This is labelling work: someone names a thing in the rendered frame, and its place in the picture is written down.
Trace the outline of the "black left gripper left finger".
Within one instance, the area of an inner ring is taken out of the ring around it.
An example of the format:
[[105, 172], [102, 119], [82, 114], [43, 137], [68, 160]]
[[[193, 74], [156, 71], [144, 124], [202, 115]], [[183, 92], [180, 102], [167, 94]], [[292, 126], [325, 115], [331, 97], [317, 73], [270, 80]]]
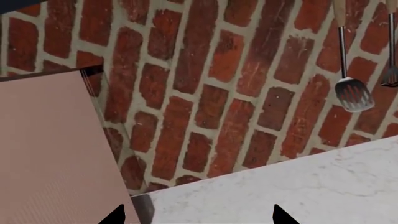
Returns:
[[121, 204], [103, 218], [98, 224], [124, 224], [125, 210], [124, 205]]

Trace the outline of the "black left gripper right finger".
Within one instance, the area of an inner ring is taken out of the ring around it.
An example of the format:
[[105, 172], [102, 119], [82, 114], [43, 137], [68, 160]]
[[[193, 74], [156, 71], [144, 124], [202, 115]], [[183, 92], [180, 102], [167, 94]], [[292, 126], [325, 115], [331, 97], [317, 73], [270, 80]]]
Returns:
[[273, 222], [274, 224], [300, 224], [279, 205], [274, 205]]

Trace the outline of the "pink refrigerator cabinet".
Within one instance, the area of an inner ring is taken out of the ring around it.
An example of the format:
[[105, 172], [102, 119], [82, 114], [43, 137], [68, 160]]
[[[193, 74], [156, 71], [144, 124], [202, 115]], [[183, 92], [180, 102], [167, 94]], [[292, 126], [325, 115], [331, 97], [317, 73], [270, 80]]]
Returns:
[[125, 188], [90, 81], [102, 65], [0, 78], [0, 224], [152, 224]]

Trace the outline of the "dark blue wall cabinet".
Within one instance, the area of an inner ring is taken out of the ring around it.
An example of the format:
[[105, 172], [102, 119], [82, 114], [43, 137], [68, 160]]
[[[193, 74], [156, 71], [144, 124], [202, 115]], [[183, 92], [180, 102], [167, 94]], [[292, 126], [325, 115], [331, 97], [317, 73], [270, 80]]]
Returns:
[[0, 14], [17, 11], [48, 0], [0, 0]]

